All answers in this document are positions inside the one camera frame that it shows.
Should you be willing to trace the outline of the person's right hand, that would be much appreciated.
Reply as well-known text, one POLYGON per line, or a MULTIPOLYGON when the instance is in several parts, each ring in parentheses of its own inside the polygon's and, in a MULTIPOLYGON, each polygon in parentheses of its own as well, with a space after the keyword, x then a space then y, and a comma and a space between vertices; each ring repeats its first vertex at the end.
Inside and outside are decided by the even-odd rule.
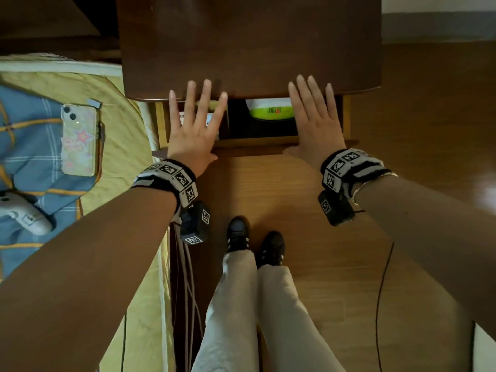
POLYGON ((326 95, 323 95, 316 80, 309 76, 307 84, 313 93, 317 112, 306 112, 302 104, 297 81, 289 82, 288 90, 299 135, 299 144, 305 150, 300 158, 311 167, 320 170, 322 163, 333 153, 346 148, 338 117, 329 117, 326 95))

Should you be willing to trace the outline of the person's left hand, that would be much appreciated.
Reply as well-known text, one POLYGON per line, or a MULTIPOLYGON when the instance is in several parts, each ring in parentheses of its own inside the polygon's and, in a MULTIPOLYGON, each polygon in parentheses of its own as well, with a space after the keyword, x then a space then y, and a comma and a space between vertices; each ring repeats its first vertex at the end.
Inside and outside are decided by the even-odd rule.
MULTIPOLYGON (((187 96, 184 103, 184 111, 192 114, 197 112, 195 106, 196 83, 189 81, 187 85, 187 96)), ((202 165, 202 152, 210 151, 216 141, 221 121, 224 117, 228 101, 227 93, 223 92, 217 102, 213 112, 213 117, 206 129, 190 129, 191 119, 189 115, 185 117, 184 125, 171 126, 170 142, 167 156, 173 160, 179 161, 190 168, 196 177, 200 177, 209 165, 202 165)))

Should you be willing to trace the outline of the wooden drawer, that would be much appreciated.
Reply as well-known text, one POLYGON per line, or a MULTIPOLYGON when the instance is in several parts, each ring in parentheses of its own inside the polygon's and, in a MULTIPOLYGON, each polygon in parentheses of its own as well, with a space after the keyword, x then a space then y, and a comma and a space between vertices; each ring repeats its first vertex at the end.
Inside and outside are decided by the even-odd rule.
MULTIPOLYGON (((214 142, 213 154, 221 157, 279 155, 299 143, 295 118, 282 121, 262 121, 251 118, 246 97, 234 93, 227 103, 220 124, 219 139, 214 142)), ((335 95, 338 118, 347 147, 355 147, 358 140, 351 135, 351 96, 335 95)), ((152 155, 165 159, 168 154, 171 124, 167 100, 155 102, 158 147, 152 155)))

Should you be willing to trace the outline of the person's left forearm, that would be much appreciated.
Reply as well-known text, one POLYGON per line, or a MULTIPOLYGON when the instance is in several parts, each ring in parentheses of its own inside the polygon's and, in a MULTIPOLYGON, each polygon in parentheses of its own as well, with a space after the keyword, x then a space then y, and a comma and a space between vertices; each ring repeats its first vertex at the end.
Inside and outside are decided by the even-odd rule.
POLYGON ((170 192, 131 188, 0 283, 0 372, 95 372, 176 205, 170 192))

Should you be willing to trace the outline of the white printed box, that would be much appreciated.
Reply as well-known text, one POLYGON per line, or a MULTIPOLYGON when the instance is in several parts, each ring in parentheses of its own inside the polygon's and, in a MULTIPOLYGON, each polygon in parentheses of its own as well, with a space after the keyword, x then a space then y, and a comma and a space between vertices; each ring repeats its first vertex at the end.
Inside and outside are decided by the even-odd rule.
POLYGON ((182 111, 182 112, 179 112, 179 118, 180 118, 180 123, 181 125, 184 125, 184 121, 185 121, 185 117, 188 116, 189 118, 188 119, 191 119, 191 122, 189 123, 190 126, 189 128, 192 129, 192 128, 196 128, 196 129, 206 129, 207 126, 209 125, 212 117, 213 117, 213 113, 207 113, 205 115, 201 114, 200 116, 203 116, 203 118, 200 118, 200 117, 197 117, 197 112, 193 111, 192 114, 187 114, 185 111, 182 111), (200 121, 196 122, 196 120, 200 120, 200 121, 203 121, 204 123, 204 126, 195 126, 195 125, 200 125, 200 121))

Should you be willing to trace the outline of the white and green packet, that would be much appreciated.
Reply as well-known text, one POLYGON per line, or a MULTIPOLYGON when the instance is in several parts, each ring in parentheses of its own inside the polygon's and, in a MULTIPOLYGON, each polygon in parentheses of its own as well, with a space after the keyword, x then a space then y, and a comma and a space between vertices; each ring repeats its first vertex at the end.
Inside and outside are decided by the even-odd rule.
POLYGON ((246 99, 251 118, 262 121, 282 121, 295 117, 290 98, 246 99))

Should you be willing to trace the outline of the left wristband with marker tags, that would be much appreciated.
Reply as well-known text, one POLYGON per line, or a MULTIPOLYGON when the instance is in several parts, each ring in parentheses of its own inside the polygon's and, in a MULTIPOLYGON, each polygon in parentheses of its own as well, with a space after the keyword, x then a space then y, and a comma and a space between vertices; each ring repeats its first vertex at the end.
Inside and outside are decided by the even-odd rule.
POLYGON ((165 159, 142 171, 131 187, 148 187, 174 194, 177 205, 175 213, 188 208, 198 198, 196 176, 179 161, 165 159))

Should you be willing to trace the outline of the yellow bed sheet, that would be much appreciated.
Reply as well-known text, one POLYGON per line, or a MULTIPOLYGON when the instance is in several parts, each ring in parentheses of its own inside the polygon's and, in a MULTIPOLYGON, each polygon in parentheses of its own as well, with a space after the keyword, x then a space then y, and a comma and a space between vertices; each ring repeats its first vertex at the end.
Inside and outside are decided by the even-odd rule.
MULTIPOLYGON (((152 163, 158 145, 149 106, 127 99, 119 64, 83 62, 55 55, 0 56, 0 79, 7 85, 66 104, 102 104, 101 176, 78 203, 81 215, 97 209, 130 187, 152 163)), ((175 371, 170 295, 168 234, 99 365, 100 372, 175 371)))

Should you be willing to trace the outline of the dark wooden nightstand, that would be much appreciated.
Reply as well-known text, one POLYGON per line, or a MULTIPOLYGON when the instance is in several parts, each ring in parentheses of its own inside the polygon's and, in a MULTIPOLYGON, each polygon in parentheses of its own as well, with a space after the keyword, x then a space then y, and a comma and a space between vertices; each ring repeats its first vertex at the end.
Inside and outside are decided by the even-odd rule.
POLYGON ((125 94, 282 98, 312 75, 352 94, 381 85, 381 0, 116 0, 125 94))

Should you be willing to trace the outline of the person's black left shoe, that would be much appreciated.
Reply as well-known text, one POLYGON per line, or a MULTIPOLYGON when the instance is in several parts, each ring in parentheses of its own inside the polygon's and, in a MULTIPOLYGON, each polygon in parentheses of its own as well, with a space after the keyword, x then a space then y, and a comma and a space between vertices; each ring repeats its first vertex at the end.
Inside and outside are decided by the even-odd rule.
POLYGON ((250 224, 244 216, 234 217, 227 228, 226 253, 249 249, 250 224))

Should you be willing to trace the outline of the smartphone with pastel star case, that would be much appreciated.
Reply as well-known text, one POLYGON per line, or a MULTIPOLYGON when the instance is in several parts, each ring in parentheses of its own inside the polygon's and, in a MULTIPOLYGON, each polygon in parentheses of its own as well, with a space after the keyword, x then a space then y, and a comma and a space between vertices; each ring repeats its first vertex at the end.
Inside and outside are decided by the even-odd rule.
POLYGON ((61 107, 61 170, 66 175, 92 177, 97 171, 99 118, 96 108, 64 104, 61 107))

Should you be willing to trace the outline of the blue plaid cloth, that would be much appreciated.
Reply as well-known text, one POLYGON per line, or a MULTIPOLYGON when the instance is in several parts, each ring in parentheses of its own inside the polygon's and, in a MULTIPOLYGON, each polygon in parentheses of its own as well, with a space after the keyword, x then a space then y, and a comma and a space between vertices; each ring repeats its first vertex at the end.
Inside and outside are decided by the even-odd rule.
POLYGON ((23 196, 53 224, 53 231, 37 236, 9 217, 0 218, 3 279, 81 218, 80 198, 100 178, 104 140, 100 122, 96 175, 84 177, 62 172, 63 105, 53 99, 0 85, 0 192, 23 196))

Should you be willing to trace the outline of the dark wooden headboard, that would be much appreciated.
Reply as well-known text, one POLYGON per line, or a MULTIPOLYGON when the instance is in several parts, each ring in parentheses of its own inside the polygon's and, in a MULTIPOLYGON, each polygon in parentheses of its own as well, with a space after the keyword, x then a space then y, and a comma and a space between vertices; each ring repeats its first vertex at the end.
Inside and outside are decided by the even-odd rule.
POLYGON ((121 63, 115 0, 0 0, 0 56, 121 63))

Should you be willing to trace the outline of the beige trousers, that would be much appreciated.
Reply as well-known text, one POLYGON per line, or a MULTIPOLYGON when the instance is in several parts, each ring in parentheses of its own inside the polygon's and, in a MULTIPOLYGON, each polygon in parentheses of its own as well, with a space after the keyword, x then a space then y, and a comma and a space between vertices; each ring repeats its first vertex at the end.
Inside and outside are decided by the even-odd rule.
POLYGON ((251 250, 224 256, 192 372, 258 372, 257 325, 273 372, 345 372, 299 299, 288 267, 257 269, 251 250))

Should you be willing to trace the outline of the white game controller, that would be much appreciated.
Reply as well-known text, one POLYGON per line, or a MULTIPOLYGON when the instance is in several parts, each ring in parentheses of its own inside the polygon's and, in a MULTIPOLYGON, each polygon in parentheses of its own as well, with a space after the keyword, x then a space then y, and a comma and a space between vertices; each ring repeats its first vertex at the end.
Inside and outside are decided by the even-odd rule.
POLYGON ((43 236, 53 231, 52 222, 23 196, 0 192, 0 218, 15 220, 28 232, 43 236))

